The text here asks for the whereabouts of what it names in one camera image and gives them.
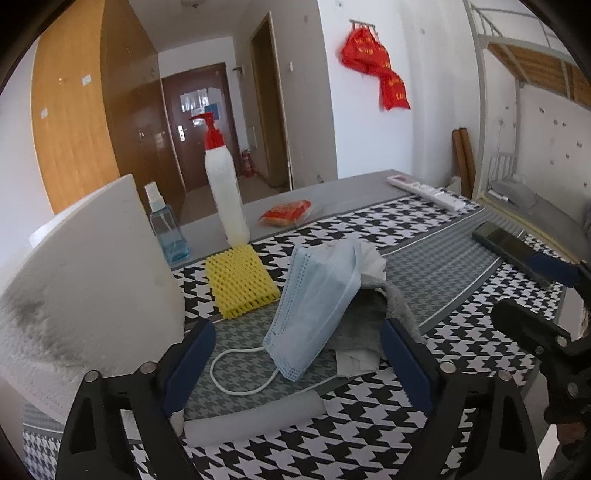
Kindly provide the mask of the person's right hand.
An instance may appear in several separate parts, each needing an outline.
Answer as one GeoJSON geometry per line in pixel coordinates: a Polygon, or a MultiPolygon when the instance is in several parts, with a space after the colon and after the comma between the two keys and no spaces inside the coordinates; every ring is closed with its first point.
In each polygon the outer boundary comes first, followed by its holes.
{"type": "Polygon", "coordinates": [[[574,461],[583,451],[587,427],[582,422],[557,425],[557,438],[562,454],[574,461]]]}

